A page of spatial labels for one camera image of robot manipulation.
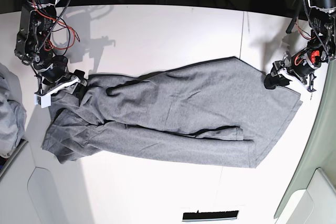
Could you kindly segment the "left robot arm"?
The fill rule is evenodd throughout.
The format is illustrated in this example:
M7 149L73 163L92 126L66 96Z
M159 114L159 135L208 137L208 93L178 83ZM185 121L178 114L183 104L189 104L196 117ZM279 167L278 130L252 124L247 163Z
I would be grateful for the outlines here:
M268 90L298 80L308 92L314 92L315 71L335 60L335 0L298 0L286 33L294 27L307 44L296 54L285 52L281 60L273 62L264 79Z

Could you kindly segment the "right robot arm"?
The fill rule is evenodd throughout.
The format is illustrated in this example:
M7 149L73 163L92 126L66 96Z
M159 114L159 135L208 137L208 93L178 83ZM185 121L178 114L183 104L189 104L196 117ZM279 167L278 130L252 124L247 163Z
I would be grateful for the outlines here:
M51 97L61 90L74 94L87 84L85 73L70 72L65 56L75 41L77 32L63 20L64 12L56 11L60 0L25 0L22 5L15 56L30 66L38 79L35 104L41 108L51 105ZM71 0L67 0L67 9Z

